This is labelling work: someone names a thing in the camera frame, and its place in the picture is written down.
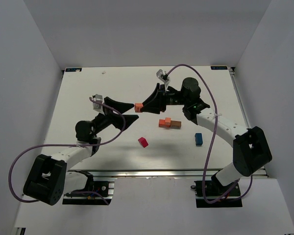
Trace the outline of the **small orange cube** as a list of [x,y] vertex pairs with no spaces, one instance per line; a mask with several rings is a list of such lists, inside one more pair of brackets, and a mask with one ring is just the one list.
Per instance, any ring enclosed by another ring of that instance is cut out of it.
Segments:
[[165,124],[166,125],[170,125],[170,123],[171,123],[171,118],[170,117],[166,117],[165,118]]

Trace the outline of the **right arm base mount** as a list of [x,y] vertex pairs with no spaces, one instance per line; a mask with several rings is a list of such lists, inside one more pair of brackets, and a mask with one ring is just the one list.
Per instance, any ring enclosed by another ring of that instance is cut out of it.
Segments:
[[[190,186],[191,190],[194,191],[196,196],[196,207],[197,208],[241,208],[243,206],[242,200],[237,199],[241,196],[240,187],[238,184],[226,195],[224,195],[219,201],[208,204],[205,202],[202,193],[202,181],[194,181],[194,185]],[[208,200],[215,200],[222,196],[230,186],[223,189],[218,189],[213,185],[212,181],[205,182],[205,195]]]

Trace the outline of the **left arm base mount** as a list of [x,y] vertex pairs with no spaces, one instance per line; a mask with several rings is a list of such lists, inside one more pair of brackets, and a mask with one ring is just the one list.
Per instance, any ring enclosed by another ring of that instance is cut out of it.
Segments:
[[62,204],[108,206],[113,194],[114,180],[87,171],[69,171],[66,174]]

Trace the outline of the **red-orange rectangular block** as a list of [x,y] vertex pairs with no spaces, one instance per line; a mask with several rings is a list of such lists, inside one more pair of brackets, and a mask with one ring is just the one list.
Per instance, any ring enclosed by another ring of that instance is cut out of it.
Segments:
[[170,125],[170,122],[166,122],[164,119],[159,119],[158,126],[160,128],[170,128]]

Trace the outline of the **orange cube with window print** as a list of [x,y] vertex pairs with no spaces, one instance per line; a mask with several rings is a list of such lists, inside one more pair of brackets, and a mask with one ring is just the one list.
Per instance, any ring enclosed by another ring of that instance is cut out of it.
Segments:
[[140,113],[142,108],[143,108],[142,103],[135,103],[134,104],[134,110],[135,110],[136,113]]

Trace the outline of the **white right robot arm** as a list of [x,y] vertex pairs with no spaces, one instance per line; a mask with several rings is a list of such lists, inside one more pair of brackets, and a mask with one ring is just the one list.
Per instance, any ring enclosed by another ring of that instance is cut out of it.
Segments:
[[211,178],[218,188],[225,188],[242,177],[249,177],[272,160],[264,131],[247,128],[222,117],[200,97],[201,89],[195,78],[183,80],[181,89],[157,84],[153,93],[142,103],[140,112],[159,114],[168,105],[181,105],[184,116],[225,140],[233,148],[232,163]]

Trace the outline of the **blue rectangular block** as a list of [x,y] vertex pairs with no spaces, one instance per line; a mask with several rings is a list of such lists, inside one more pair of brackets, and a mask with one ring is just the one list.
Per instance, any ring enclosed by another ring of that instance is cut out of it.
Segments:
[[203,145],[203,137],[201,133],[195,133],[195,142],[196,142],[196,146]]

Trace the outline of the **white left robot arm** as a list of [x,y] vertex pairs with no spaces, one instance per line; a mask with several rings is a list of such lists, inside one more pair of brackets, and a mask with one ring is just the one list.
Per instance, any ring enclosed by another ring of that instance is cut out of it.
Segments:
[[90,100],[98,115],[93,120],[81,120],[75,125],[77,143],[50,156],[36,157],[25,182],[23,193],[38,201],[55,205],[65,194],[98,194],[93,179],[86,171],[70,171],[73,166],[94,156],[103,145],[98,133],[113,125],[121,132],[138,119],[127,115],[134,107],[105,97],[102,101],[95,96]]

